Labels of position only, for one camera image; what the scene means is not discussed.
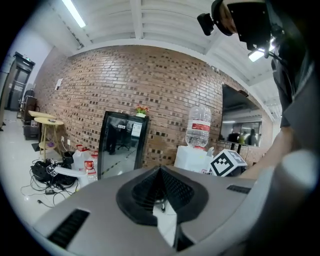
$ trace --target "round table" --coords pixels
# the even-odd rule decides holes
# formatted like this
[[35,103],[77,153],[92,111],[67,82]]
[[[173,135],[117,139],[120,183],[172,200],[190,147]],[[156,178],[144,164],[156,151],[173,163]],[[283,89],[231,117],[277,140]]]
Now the round table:
[[[41,142],[39,143],[39,148],[40,148],[40,155],[41,155],[41,149],[44,151],[44,161],[46,161],[46,150],[48,149],[54,149],[57,147],[57,150],[59,154],[61,155],[61,151],[59,149],[59,141],[57,137],[57,126],[62,126],[64,122],[59,121],[59,120],[54,120],[54,122],[49,121],[48,118],[45,117],[36,117],[34,119],[36,122],[43,124],[43,133],[41,136]],[[47,135],[47,127],[48,126],[53,126],[53,136],[54,136],[54,145],[49,146],[48,143],[46,142],[46,135]]]

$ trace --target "light fixture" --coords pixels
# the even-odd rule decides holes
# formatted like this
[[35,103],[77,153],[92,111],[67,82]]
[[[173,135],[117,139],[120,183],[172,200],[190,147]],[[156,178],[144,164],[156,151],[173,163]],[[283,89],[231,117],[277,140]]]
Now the light fixture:
[[77,11],[76,7],[74,4],[71,2],[71,0],[62,0],[64,3],[65,7],[69,10],[73,18],[75,19],[76,23],[80,26],[80,28],[83,28],[86,24],[84,20],[81,18],[79,12]]
[[[274,38],[270,40],[269,52],[271,52],[275,48],[275,46],[272,44],[274,40],[275,40]],[[260,59],[263,55],[265,55],[265,50],[262,48],[259,48],[258,50],[254,50],[250,52],[248,56],[252,62],[255,62],[256,60]]]

